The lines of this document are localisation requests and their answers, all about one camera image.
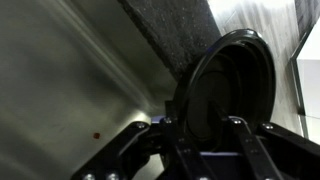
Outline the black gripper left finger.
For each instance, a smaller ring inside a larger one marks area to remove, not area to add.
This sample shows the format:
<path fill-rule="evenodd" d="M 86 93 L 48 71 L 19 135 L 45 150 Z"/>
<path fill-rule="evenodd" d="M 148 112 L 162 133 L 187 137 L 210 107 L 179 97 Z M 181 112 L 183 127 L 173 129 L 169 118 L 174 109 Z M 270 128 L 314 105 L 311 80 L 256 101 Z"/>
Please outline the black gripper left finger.
<path fill-rule="evenodd" d="M 151 125 L 142 121 L 130 123 L 82 165 L 71 180 L 131 180 L 155 154 L 164 164 L 157 180 L 217 180 L 200 151 L 169 118 Z"/>

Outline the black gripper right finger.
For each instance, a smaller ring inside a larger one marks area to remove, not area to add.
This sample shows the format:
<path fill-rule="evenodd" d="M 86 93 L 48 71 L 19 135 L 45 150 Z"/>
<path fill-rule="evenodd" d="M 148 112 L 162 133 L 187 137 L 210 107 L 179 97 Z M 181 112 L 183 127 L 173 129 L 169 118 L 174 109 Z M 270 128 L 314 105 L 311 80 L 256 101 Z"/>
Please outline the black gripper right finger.
<path fill-rule="evenodd" d="M 320 145 L 271 122 L 251 130 L 215 103 L 208 116 L 220 128 L 218 150 L 208 154 L 217 180 L 320 180 Z"/>

